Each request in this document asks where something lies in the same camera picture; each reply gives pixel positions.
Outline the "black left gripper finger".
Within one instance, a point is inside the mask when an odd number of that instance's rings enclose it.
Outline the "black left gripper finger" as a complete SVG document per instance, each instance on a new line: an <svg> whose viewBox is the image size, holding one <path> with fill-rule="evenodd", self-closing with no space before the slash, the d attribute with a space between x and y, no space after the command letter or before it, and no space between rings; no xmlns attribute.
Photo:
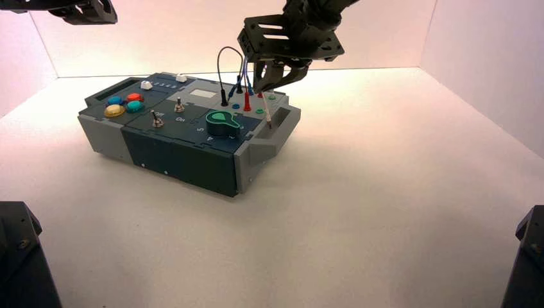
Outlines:
<svg viewBox="0 0 544 308"><path fill-rule="evenodd" d="M55 16L61 18L64 22L68 24L85 24L85 15L83 12L76 7L75 4L69 6L63 6L61 8L55 8L48 10L48 12Z"/></svg>
<svg viewBox="0 0 544 308"><path fill-rule="evenodd" d="M85 15L91 24L116 24L117 13L110 0L91 0L85 5Z"/></svg>

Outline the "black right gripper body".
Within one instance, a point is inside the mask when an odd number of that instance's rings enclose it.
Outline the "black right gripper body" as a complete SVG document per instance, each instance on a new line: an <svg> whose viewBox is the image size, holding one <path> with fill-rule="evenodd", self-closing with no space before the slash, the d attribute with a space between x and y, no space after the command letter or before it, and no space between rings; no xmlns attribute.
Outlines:
<svg viewBox="0 0 544 308"><path fill-rule="evenodd" d="M331 62L344 54L335 34L343 10L344 4L285 4L281 14L245 18L237 40L253 63Z"/></svg>

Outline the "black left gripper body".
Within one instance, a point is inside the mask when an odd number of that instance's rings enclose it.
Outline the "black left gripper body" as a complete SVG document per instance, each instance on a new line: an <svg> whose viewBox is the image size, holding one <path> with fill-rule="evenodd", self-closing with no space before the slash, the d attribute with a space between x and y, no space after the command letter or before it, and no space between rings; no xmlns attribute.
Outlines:
<svg viewBox="0 0 544 308"><path fill-rule="evenodd" d="M98 12L112 12L111 1L77 1L77 0L1 0L1 10L10 11L50 11L77 6L83 9L91 7Z"/></svg>

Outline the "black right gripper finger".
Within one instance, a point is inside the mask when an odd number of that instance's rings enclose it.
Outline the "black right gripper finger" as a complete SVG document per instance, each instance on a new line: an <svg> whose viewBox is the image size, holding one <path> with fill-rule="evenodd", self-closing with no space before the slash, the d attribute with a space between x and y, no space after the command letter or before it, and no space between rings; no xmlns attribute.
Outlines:
<svg viewBox="0 0 544 308"><path fill-rule="evenodd" d="M283 65L274 61L258 61L254 64L254 91L265 92L281 86Z"/></svg>
<svg viewBox="0 0 544 308"><path fill-rule="evenodd" d="M272 80L268 85L268 90L277 89L284 85L298 82L306 77L308 70L309 66L292 67L288 74L284 76L284 65L272 67L270 69L270 72L272 73Z"/></svg>

